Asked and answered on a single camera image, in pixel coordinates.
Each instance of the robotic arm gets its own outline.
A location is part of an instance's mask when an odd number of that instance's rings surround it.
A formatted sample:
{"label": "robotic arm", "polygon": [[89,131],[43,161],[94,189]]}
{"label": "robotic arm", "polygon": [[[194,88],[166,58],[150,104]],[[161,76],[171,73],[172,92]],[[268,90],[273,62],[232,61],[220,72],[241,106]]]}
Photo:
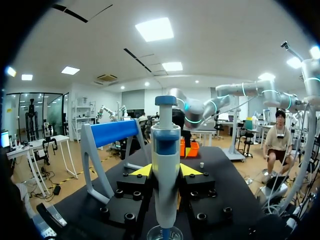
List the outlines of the robotic arm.
{"label": "robotic arm", "polygon": [[278,107],[293,113],[303,110],[305,104],[299,101],[297,95],[277,92],[273,80],[259,80],[249,83],[226,84],[216,88],[217,98],[202,103],[200,100],[188,98],[177,88],[169,90],[168,95],[176,97],[177,107],[185,114],[184,125],[187,129],[198,128],[207,118],[219,109],[230,104],[231,96],[262,96],[268,107]]}
{"label": "robotic arm", "polygon": [[105,107],[104,105],[101,106],[100,110],[98,111],[98,117],[99,119],[102,118],[102,116],[104,115],[104,111],[106,111],[108,114],[110,114],[110,119],[112,121],[114,121],[116,119],[115,117],[115,113],[113,111],[111,111],[109,108]]}
{"label": "robotic arm", "polygon": [[125,105],[123,105],[122,107],[119,108],[119,112],[122,112],[123,117],[128,116],[127,107]]}

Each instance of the young man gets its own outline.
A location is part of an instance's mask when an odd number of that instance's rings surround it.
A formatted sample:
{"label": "young man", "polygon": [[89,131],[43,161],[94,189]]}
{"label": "young man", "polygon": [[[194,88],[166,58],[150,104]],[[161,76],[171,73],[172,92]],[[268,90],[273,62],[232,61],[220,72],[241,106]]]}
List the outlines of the young man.
{"label": "young man", "polygon": [[286,128],[286,113],[282,110],[277,110],[275,113],[276,125],[268,132],[265,144],[263,146],[263,158],[268,162],[268,175],[264,176],[262,183],[267,183],[271,178],[272,170],[274,169],[275,161],[279,160],[283,163],[283,168],[280,174],[284,174],[289,170],[294,158],[291,156],[292,139],[289,130]]}
{"label": "young man", "polygon": [[145,113],[142,113],[142,116],[140,116],[140,117],[138,118],[139,123],[140,123],[141,121],[146,121],[146,120],[148,120],[148,118],[146,117],[146,114],[145,114]]}

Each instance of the brown shorts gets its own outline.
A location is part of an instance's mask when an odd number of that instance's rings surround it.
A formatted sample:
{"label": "brown shorts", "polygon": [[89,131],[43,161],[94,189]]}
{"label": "brown shorts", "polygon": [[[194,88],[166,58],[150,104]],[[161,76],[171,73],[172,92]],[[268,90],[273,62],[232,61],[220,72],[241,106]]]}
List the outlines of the brown shorts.
{"label": "brown shorts", "polygon": [[285,158],[286,151],[269,149],[268,150],[268,156],[270,155],[270,153],[274,153],[275,154],[275,159],[279,160],[281,163],[283,162],[283,160],[287,159],[287,158]]}

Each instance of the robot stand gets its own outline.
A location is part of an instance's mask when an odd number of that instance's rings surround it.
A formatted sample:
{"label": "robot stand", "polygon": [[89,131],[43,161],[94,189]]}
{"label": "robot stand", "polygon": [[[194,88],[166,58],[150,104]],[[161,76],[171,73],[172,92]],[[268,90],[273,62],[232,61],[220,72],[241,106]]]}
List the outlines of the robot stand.
{"label": "robot stand", "polygon": [[[239,97],[235,97],[235,104],[239,105]],[[232,141],[229,148],[222,148],[224,154],[228,157],[230,161],[245,161],[246,157],[236,150],[236,137],[237,137],[237,108],[233,110],[233,129],[232,129]]]}
{"label": "robot stand", "polygon": [[38,113],[35,111],[34,99],[30,99],[29,111],[25,113],[25,130],[28,142],[39,139]]}
{"label": "robot stand", "polygon": [[[110,198],[115,193],[102,167],[97,148],[107,144],[111,144],[115,141],[118,141],[124,138],[128,138],[127,151],[125,153],[125,159],[123,160],[124,161],[123,165],[126,168],[137,170],[142,167],[128,162],[129,150],[130,150],[133,136],[137,137],[140,143],[141,149],[143,150],[143,153],[146,159],[146,164],[149,164],[147,151],[145,148],[145,144],[143,142],[141,129],[137,119],[133,119],[130,121],[108,122],[108,123],[95,124],[95,125],[90,125],[87,123],[82,125],[81,156],[82,156],[82,166],[83,166],[87,191],[94,198],[96,198],[97,200],[99,200],[104,204],[107,204]],[[96,191],[93,188],[91,177],[90,177],[89,158],[92,161],[94,169],[98,175],[98,179],[102,185],[102,188],[106,196]]]}

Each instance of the yellow triangle marker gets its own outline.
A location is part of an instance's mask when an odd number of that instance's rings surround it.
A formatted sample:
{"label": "yellow triangle marker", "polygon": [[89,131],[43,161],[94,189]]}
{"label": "yellow triangle marker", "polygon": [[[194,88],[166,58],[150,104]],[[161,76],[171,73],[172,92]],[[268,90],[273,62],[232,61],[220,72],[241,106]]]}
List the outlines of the yellow triangle marker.
{"label": "yellow triangle marker", "polygon": [[190,150],[191,150],[191,147],[186,147],[185,148],[185,157],[184,158],[188,157],[188,155],[190,153]]}
{"label": "yellow triangle marker", "polygon": [[200,175],[203,174],[202,172],[199,172],[197,170],[194,170],[193,168],[184,165],[183,163],[180,163],[180,168],[181,168],[181,172],[183,176],[188,176],[190,174],[194,174],[194,175]]}
{"label": "yellow triangle marker", "polygon": [[129,175],[138,175],[138,174],[141,174],[142,176],[147,176],[149,178],[150,176],[150,171],[151,171],[151,166],[152,166],[152,163],[144,166],[143,168],[140,168],[136,171],[134,171],[133,173],[130,173]]}

